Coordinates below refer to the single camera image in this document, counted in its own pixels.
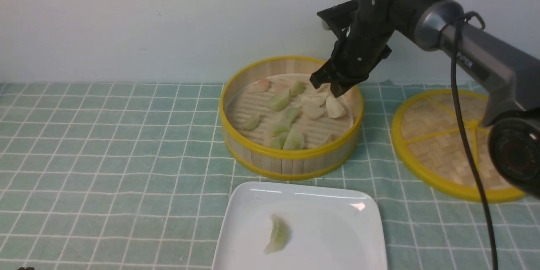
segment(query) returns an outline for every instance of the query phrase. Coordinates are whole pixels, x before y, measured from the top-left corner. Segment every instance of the bamboo steamer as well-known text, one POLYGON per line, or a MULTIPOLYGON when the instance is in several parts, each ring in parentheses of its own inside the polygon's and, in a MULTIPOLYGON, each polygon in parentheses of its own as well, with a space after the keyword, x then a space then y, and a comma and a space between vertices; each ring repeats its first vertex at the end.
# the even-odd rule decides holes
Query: bamboo steamer
MULTIPOLYGON (((318 120, 300 116, 293 126, 305 136, 305 149, 284 151, 265 145, 265 132, 281 116, 266 106, 274 95, 275 84, 293 78, 309 82, 312 72, 324 62, 305 57, 277 57, 251 64, 238 72, 225 86, 219 105, 224 142, 233 157, 249 170, 278 180, 305 180, 328 174, 345 162, 360 136, 363 99, 357 87, 349 90, 340 102, 348 109, 343 118, 331 119, 324 114, 318 120), (269 78, 270 89, 264 93, 248 93, 245 88, 261 78, 269 78), (251 114, 261 114, 261 122, 253 131, 240 125, 251 114), (333 141, 323 144, 328 134, 333 141)), ((307 85, 305 93, 315 91, 307 85)), ((301 106, 300 97, 293 97, 289 107, 301 106)))
MULTIPOLYGON (((489 130, 480 127, 487 97, 459 91, 467 139, 490 203, 505 203, 525 194, 508 184, 488 153, 489 130)), ((451 90, 426 91, 407 99, 396 111, 392 143, 403 163, 428 185, 468 201, 480 202, 465 155, 451 90)))

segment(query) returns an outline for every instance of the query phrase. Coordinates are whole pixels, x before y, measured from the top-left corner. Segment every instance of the square plate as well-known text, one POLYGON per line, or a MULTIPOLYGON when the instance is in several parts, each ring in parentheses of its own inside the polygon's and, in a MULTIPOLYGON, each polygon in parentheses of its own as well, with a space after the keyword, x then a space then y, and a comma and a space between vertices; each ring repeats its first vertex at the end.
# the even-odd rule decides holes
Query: square plate
POLYGON ((227 206, 213 270, 387 270, 381 215, 367 194, 245 182, 227 206), (281 251, 264 254, 275 214, 289 229, 281 251))

